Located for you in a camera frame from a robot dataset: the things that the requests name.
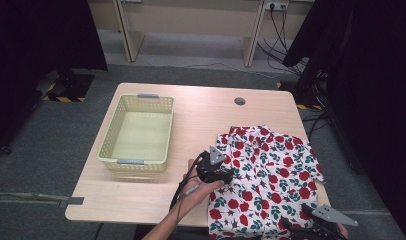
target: black cloth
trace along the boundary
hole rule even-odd
[[[107,70],[86,0],[0,0],[0,145],[40,78],[80,68]]]
[[[406,0],[333,2],[315,1],[285,63],[310,57],[303,88],[328,73],[326,110],[342,146],[406,235]]]

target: wooden table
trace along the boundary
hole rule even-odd
[[[110,117],[121,94],[155,93],[175,98],[174,119],[167,170],[152,180],[115,175],[97,158]],[[237,105],[237,97],[245,105]],[[267,124],[271,130],[306,139],[294,99],[288,92],[174,85],[122,83],[118,86],[72,198],[66,217],[74,221],[157,224],[168,213],[178,183],[187,172],[188,159],[196,158],[219,133],[230,126]],[[319,204],[329,204],[325,188],[318,184]],[[180,223],[207,226],[207,201]]]

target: power outlet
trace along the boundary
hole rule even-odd
[[[283,11],[287,10],[289,3],[289,0],[268,0],[265,9],[271,11],[271,4],[274,4],[274,11]]]

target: human arm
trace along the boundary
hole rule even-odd
[[[193,159],[188,161],[188,167],[193,165]],[[198,187],[192,191],[190,194],[185,195],[185,193],[195,187]],[[180,196],[178,202],[169,211],[165,218],[154,227],[143,240],[161,240],[167,239],[172,231],[175,229],[179,221],[184,218],[195,206],[203,202],[206,197],[214,190],[222,187],[224,185],[223,181],[216,181],[213,183],[204,183],[197,177],[197,172],[194,169],[190,174],[190,181],[185,185],[182,190],[182,197]]]
[[[339,233],[345,237],[345,239],[349,239],[349,231],[346,229],[346,227],[344,227],[343,224],[337,223],[337,228]]]

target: cable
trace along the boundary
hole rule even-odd
[[[302,119],[302,122],[315,121],[315,120],[318,119],[319,117],[320,117],[320,115],[309,115],[309,116],[303,118],[303,119]]]
[[[185,174],[184,178],[182,181],[178,184],[178,188],[175,191],[174,197],[172,198],[171,205],[169,206],[169,211],[174,207],[174,205],[178,202],[178,198],[180,197],[180,193],[182,189],[184,188],[185,185],[187,185],[188,180],[190,180],[190,174],[194,170],[194,167],[196,167],[197,163],[199,162],[200,159],[203,159],[205,152],[200,153],[196,159],[194,160],[193,164],[191,165],[190,169],[188,169],[187,174]]]
[[[103,224],[104,224],[104,223],[100,223],[100,225],[98,226],[97,232],[96,232],[96,234],[94,235],[94,240],[97,240],[97,239],[98,239],[98,235],[100,234],[100,231],[101,231],[101,228],[103,227]]]
[[[277,52],[277,53],[279,53],[279,54],[282,54],[282,55],[285,55],[285,53],[283,53],[283,52],[281,52],[281,51],[278,51],[277,49],[274,48],[275,45],[276,45],[277,42],[278,42],[278,39],[277,39],[277,41],[274,43],[273,46],[269,45],[265,38],[263,38],[263,41],[265,42],[266,46],[268,46],[269,48],[272,48],[275,52]]]
[[[293,68],[283,69],[283,68],[276,68],[276,67],[273,67],[273,66],[270,64],[270,62],[269,62],[269,59],[270,59],[270,58],[275,59],[275,60],[276,60],[277,62],[279,62],[279,63],[281,63],[282,60],[281,60],[280,58],[278,58],[277,56],[273,55],[272,53],[268,52],[266,49],[264,49],[264,48],[260,45],[260,43],[257,43],[257,46],[268,56],[268,65],[269,65],[269,67],[271,67],[272,69],[276,69],[276,70],[283,70],[283,71],[287,71],[287,72],[290,72],[290,73],[299,74],[299,73],[298,73],[295,69],[293,69]]]
[[[285,26],[285,24],[284,24],[284,22],[285,22],[285,21],[284,21],[284,18],[283,18],[283,28],[281,29],[280,32],[278,32],[277,24],[275,23],[273,13],[274,13],[274,10],[273,10],[273,8],[271,8],[271,20],[272,20],[272,23],[274,23],[275,32],[276,32],[277,35],[278,35],[278,39],[279,39],[281,45],[282,45],[282,46],[284,47],[284,49],[286,49],[286,51],[287,51],[287,45],[283,42],[283,40],[282,40],[282,38],[281,38],[281,35],[282,35],[283,31],[284,31],[284,26]]]
[[[283,31],[283,33],[284,33],[284,48],[285,48],[285,52],[286,53],[288,53],[288,48],[287,48],[287,42],[285,41],[285,21],[286,21],[286,19],[287,19],[287,11],[286,11],[286,9],[285,9],[285,6],[284,5],[281,5],[281,8],[282,8],[282,12],[283,12],[283,27],[282,27],[282,31]]]
[[[326,116],[326,113],[322,113],[321,115],[319,115],[318,118],[314,119],[315,122],[312,124],[312,127],[311,127],[309,133],[307,133],[307,134],[309,134],[309,136],[308,136],[308,141],[309,141],[309,142],[311,141],[312,133],[313,133],[314,131],[316,131],[316,130],[318,130],[318,129],[321,129],[321,128],[323,128],[325,125],[328,124],[328,122],[327,122],[326,124],[322,125],[321,127],[315,129],[316,123],[317,123],[319,120],[324,119],[325,116]]]
[[[255,75],[260,75],[260,76],[262,76],[262,77],[266,77],[266,78],[269,78],[269,79],[274,79],[274,78],[280,77],[280,76],[282,75],[282,74],[278,74],[278,75],[275,75],[275,76],[269,76],[269,75],[266,75],[266,74],[263,74],[263,73],[259,73],[259,72],[244,71],[244,70],[235,68],[235,67],[233,67],[233,66],[229,66],[229,65],[227,65],[227,64],[225,64],[225,63],[191,64],[191,65],[184,65],[184,66],[155,65],[155,64],[151,63],[151,62],[147,59],[147,57],[146,57],[147,54],[145,53],[145,51],[143,50],[143,48],[140,47],[140,51],[143,53],[142,55],[144,56],[146,62],[147,62],[150,66],[153,66],[153,67],[193,68],[193,67],[207,67],[207,66],[214,66],[214,65],[222,65],[222,66],[225,66],[225,67],[230,68],[230,69],[234,69],[234,70],[239,71],[239,72],[250,73],[250,74],[255,74]]]

